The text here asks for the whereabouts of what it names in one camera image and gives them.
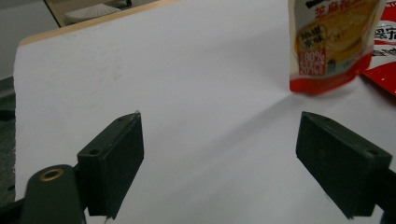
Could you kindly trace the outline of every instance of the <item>red snack bag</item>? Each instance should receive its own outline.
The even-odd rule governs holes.
[[[375,30],[370,67],[363,72],[373,82],[396,95],[396,1],[388,0]]]
[[[289,0],[290,90],[319,94],[370,65],[386,0]]]

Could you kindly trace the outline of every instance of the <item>wooden table edge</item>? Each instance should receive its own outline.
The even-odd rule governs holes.
[[[110,14],[110,15],[107,15],[107,16],[104,16],[104,17],[99,17],[99,18],[95,18],[95,19],[92,19],[92,20],[89,20],[89,21],[76,23],[76,24],[65,26],[63,28],[59,28],[59,29],[56,29],[56,30],[47,31],[47,32],[44,32],[44,33],[41,33],[41,34],[38,34],[38,35],[31,35],[31,36],[28,36],[28,37],[24,38],[20,42],[19,46],[35,43],[35,42],[40,41],[40,40],[44,40],[44,39],[48,39],[48,38],[51,38],[51,37],[55,37],[57,35],[64,35],[64,34],[71,33],[71,32],[77,31],[77,30],[82,30],[82,29],[85,29],[87,27],[91,27],[91,26],[94,26],[94,25],[97,25],[97,24],[100,24],[100,23],[103,23],[103,22],[114,21],[114,20],[116,20],[118,18],[122,18],[122,17],[126,17],[126,16],[129,16],[129,15],[133,15],[135,13],[139,13],[139,12],[142,12],[142,11],[147,11],[147,10],[150,10],[150,9],[153,9],[153,8],[156,8],[156,7],[163,7],[163,6],[178,2],[178,1],[180,1],[180,0],[159,0],[159,1],[156,1],[156,2],[145,4],[143,6],[133,7],[133,8],[130,8],[130,9],[123,10],[121,12],[113,13],[113,14]]]

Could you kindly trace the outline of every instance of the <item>snack package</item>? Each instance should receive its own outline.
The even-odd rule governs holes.
[[[289,0],[290,90],[319,94],[367,69],[386,0]]]
[[[363,72],[373,82],[396,95],[396,1],[388,0],[375,30],[372,63]]]

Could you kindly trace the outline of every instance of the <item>white wall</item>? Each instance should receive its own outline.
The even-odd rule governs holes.
[[[22,39],[57,28],[42,0],[0,0],[0,80],[12,77]]]

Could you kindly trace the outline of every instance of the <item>white tabletop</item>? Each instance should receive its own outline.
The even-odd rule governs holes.
[[[382,216],[348,221],[295,144],[304,110],[396,155],[396,101],[360,78],[317,97],[290,92],[287,1],[182,0],[26,44],[14,78],[18,199],[35,172],[75,165],[113,119],[140,110],[146,156],[114,223]]]

